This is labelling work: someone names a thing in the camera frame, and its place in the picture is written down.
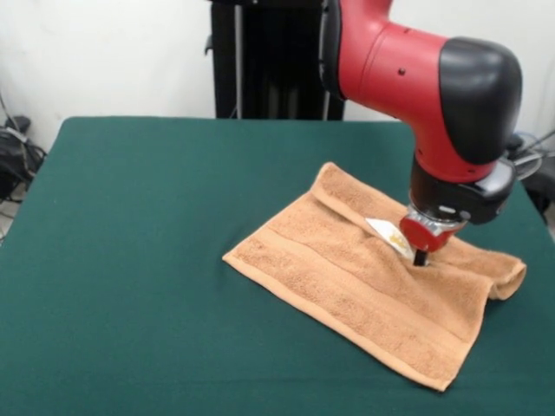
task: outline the black cable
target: black cable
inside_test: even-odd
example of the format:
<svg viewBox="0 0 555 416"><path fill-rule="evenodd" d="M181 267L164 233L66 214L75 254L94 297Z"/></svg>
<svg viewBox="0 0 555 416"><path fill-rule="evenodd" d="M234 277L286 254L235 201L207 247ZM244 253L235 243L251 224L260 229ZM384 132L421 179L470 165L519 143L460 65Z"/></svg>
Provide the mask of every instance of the black cable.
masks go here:
<svg viewBox="0 0 555 416"><path fill-rule="evenodd" d="M551 137L555 136L555 129L551 130L549 133L544 134L542 137L540 137L538 140L534 141L531 145L525 146L523 148L521 148L518 152L517 152L517 156L520 156L522 153L525 153L526 151L534 148L537 145L541 145L544 141L550 139Z"/></svg>
<svg viewBox="0 0 555 416"><path fill-rule="evenodd" d="M232 119L233 117L235 117L235 114L237 113L237 105L235 105L235 108L232 111L232 114L228 117L228 119Z"/></svg>
<svg viewBox="0 0 555 416"><path fill-rule="evenodd" d="M539 144L539 139L534 136L532 133L528 133L528 132L514 132L515 135L517 135L519 138L525 138L527 137L528 139L532 140L532 143L530 143L531 145L537 146Z"/></svg>
<svg viewBox="0 0 555 416"><path fill-rule="evenodd" d="M43 158L46 158L48 156L48 153L46 153L41 147L37 146L37 145L31 145L31 144L25 144L25 146L36 150L37 152L39 152Z"/></svg>
<svg viewBox="0 0 555 416"><path fill-rule="evenodd" d="M0 91L0 106L2 106L3 113L6 114L6 117L8 117L8 119L13 123L16 130L18 132L21 132L19 125L17 124L17 120L11 116L11 113L8 111L8 108L6 107L6 104L3 101L2 91Z"/></svg>
<svg viewBox="0 0 555 416"><path fill-rule="evenodd" d="M514 166L517 169L517 172L522 171L524 166L534 163L535 165L531 166L529 169L525 170L524 173L520 173L517 175L518 180L524 180L532 175L534 175L541 166L543 165L544 159L555 158L555 151L548 151L544 150L543 152L535 151L527 156L523 156L520 159L513 160Z"/></svg>
<svg viewBox="0 0 555 416"><path fill-rule="evenodd" d="M24 184L28 184L30 182L29 179L24 178L23 176L21 176L18 172L14 171L11 166L8 165L3 165L2 163L0 163L0 171L4 169L6 171L8 171L8 173L14 175L17 179L19 179L21 182L23 182Z"/></svg>

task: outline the towel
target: towel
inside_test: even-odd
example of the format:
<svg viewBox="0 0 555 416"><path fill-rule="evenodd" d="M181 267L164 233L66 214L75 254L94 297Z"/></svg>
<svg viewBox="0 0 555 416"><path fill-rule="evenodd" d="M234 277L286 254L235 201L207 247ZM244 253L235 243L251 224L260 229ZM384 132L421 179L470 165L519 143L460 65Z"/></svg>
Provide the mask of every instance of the towel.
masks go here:
<svg viewBox="0 0 555 416"><path fill-rule="evenodd" d="M235 270L403 376L444 392L476 341L487 299L505 300L526 265L452 237L413 266L365 218L407 208L325 164L308 192L224 254Z"/></svg>

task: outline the green tablecloth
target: green tablecloth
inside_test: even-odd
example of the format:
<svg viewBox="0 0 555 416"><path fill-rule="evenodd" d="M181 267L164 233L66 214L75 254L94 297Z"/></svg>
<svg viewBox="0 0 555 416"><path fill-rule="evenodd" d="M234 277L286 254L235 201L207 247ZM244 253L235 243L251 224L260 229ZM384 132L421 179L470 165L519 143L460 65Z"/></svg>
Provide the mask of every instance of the green tablecloth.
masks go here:
<svg viewBox="0 0 555 416"><path fill-rule="evenodd" d="M66 122L0 250L0 415L555 413L555 249L520 186L460 235L522 257L444 394L221 261L334 161L406 202L395 123Z"/></svg>

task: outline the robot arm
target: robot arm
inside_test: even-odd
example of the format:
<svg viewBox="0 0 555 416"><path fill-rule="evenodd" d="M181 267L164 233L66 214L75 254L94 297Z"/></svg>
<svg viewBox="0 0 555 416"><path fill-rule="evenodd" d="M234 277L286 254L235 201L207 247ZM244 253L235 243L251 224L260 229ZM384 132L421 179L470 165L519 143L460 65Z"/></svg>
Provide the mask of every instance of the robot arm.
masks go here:
<svg viewBox="0 0 555 416"><path fill-rule="evenodd" d="M401 223L422 251L466 222L494 219L515 180L501 159L518 117L522 74L507 48L392 23L393 0L327 0L320 74L343 100L411 126L415 158Z"/></svg>

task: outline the black metal stand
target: black metal stand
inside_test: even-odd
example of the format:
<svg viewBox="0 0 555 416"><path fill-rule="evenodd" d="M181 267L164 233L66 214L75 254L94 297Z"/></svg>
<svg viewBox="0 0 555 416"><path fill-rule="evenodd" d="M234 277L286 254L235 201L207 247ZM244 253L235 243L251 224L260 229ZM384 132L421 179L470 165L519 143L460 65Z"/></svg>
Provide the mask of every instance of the black metal stand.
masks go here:
<svg viewBox="0 0 555 416"><path fill-rule="evenodd" d="M214 0L216 116L342 120L318 73L321 2Z"/></svg>

